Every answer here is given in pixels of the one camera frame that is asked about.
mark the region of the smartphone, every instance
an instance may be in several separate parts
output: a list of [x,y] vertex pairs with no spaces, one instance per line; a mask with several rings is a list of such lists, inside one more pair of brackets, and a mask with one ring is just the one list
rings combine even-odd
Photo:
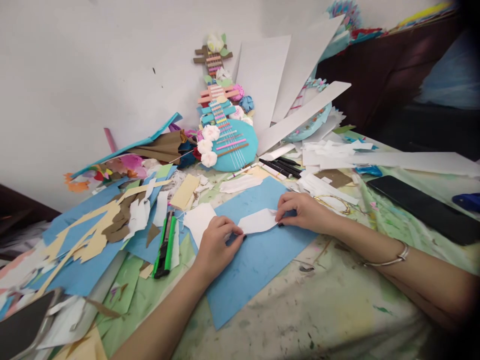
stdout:
[[0,322],[0,360],[17,360],[35,350],[52,325],[49,309],[63,294],[61,288],[49,291]]
[[387,175],[367,181],[366,184],[438,231],[451,242],[470,245],[480,240],[479,221],[396,177]]

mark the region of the hand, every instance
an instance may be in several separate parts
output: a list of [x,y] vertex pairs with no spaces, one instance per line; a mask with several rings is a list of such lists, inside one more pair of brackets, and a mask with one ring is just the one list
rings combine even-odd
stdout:
[[[230,246],[225,237],[234,233],[237,238]],[[226,216],[215,216],[211,219],[201,238],[200,249],[193,267],[204,280],[210,284],[234,259],[246,235],[243,230]]]
[[[283,217],[290,210],[296,210],[296,216]],[[297,192],[286,192],[280,196],[275,217],[280,227],[294,225],[327,235],[334,235],[343,219],[310,195]]]

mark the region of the white marker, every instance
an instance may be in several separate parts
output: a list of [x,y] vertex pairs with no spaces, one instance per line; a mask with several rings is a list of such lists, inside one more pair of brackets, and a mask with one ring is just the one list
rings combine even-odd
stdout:
[[231,180],[231,179],[233,179],[234,177],[237,177],[238,175],[243,174],[244,172],[250,170],[251,168],[256,167],[258,164],[259,164],[258,162],[253,163],[252,165],[247,166],[246,168],[240,170],[239,172],[236,172],[236,173],[230,175],[229,177],[226,178],[226,180],[227,180],[227,181],[228,181],[228,180]]
[[262,169],[268,171],[270,174],[272,174],[274,177],[276,177],[277,179],[279,179],[281,181],[287,179],[287,177],[285,175],[279,173],[278,171],[275,171],[274,169],[265,165],[264,163],[258,163],[258,166],[261,167]]

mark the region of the white paper flower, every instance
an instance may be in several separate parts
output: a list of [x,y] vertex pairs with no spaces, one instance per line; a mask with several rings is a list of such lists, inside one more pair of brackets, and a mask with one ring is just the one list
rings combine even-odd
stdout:
[[206,140],[217,141],[220,137],[220,129],[215,125],[207,125],[201,131],[201,135]]
[[232,79],[232,74],[228,70],[225,70],[223,66],[216,71],[217,80]]
[[247,115],[243,115],[240,120],[247,123],[248,125],[251,125],[251,126],[254,125],[254,121],[252,120],[252,118]]
[[213,147],[214,147],[214,144],[210,140],[206,140],[206,139],[200,140],[196,144],[196,148],[198,149],[198,152],[200,154],[206,154],[208,152],[211,152]]
[[217,163],[217,154],[213,151],[209,151],[201,155],[201,163],[207,167],[211,168],[213,165]]
[[230,119],[242,120],[242,117],[245,115],[245,111],[241,106],[235,105],[235,112],[228,115]]
[[211,33],[208,35],[206,45],[212,53],[219,53],[224,48],[225,43],[217,33]]

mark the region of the bracelet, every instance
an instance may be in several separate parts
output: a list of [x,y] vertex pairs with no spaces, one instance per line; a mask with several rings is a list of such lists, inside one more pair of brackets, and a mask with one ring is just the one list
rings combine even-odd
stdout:
[[367,267],[367,266],[377,266],[377,267],[378,266],[387,266],[387,265],[392,265],[392,264],[395,264],[395,263],[405,261],[407,259],[408,254],[409,254],[410,246],[402,240],[398,240],[398,241],[403,244],[404,248],[403,248],[403,251],[401,252],[401,254],[396,256],[397,258],[395,260],[387,261],[387,262],[366,262],[366,261],[364,261],[363,266],[364,267]]

